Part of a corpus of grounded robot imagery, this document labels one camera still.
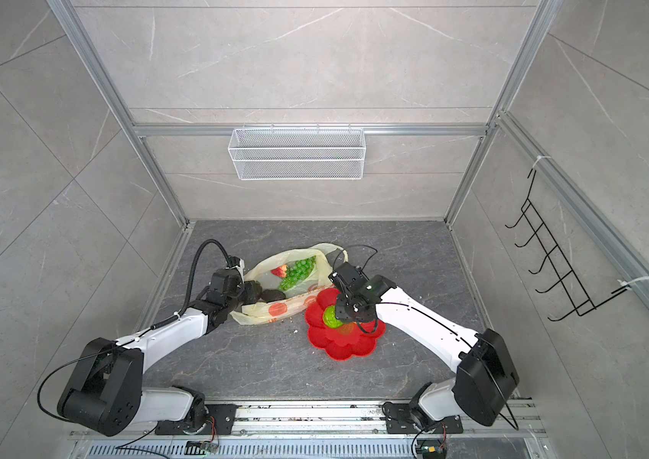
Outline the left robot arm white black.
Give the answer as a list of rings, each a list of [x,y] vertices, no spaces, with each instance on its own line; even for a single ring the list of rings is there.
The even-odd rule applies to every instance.
[[[144,386],[144,374],[188,342],[217,329],[234,309],[255,303],[257,281],[239,268],[220,269],[182,309],[148,329],[117,340],[89,342],[75,363],[57,403],[58,417],[114,436],[131,424],[157,422],[162,428],[196,433],[205,428],[205,396],[193,389]]]

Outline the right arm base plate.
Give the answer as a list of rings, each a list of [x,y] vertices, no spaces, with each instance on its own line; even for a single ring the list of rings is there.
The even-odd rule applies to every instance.
[[[459,415],[448,416],[440,421],[433,421],[418,407],[409,404],[385,402],[381,405],[385,418],[385,429],[388,434],[416,434],[437,430],[448,435],[462,434],[464,428]]]

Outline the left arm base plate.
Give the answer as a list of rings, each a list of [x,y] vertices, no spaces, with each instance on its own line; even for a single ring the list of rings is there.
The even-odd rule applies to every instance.
[[[193,407],[182,421],[162,421],[156,435],[230,435],[236,420],[237,405],[213,404]]]

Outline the dark avocado fake fruit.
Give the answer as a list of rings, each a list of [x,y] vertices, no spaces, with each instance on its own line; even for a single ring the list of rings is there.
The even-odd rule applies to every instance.
[[[284,301],[286,294],[275,289],[263,290],[259,295],[259,300],[265,303]]]

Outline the cream plastic bag fruit print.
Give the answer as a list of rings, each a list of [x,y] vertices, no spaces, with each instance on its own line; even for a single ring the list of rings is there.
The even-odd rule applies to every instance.
[[[344,248],[320,243],[266,258],[244,275],[246,281],[259,287],[257,298],[236,308],[232,318],[240,325],[252,326],[301,313],[315,302],[318,294],[333,286],[329,276],[337,256],[348,260]]]

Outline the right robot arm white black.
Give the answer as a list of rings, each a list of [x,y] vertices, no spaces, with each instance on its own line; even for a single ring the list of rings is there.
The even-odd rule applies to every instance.
[[[490,328],[479,333],[449,321],[390,279],[368,277],[362,268],[347,262],[329,279],[339,291],[338,321],[392,325],[437,355],[454,373],[444,382],[425,384],[408,404],[407,418],[420,430],[462,416],[481,426],[503,418],[514,430],[519,428],[512,413],[502,413],[519,385],[519,374],[500,334]]]

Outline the red strawberry fake fruit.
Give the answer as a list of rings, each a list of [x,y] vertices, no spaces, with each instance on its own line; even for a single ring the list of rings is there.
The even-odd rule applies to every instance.
[[[288,266],[286,264],[281,265],[280,267],[276,267],[275,269],[272,269],[271,274],[275,275],[276,277],[279,278],[286,278],[288,273]]]

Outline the red flower-shaped plastic bowl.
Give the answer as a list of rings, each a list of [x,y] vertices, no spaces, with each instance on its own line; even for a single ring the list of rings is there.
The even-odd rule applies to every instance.
[[[336,288],[328,288],[305,300],[307,338],[313,347],[324,351],[334,361],[367,357],[375,351],[387,327],[381,321],[344,323],[338,329],[326,327],[322,314],[328,306],[335,306],[339,293]]]

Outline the green custard apple fake fruit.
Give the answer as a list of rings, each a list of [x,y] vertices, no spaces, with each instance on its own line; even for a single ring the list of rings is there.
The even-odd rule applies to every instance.
[[[322,322],[330,329],[338,329],[343,326],[343,322],[336,317],[335,306],[328,306],[322,314]]]

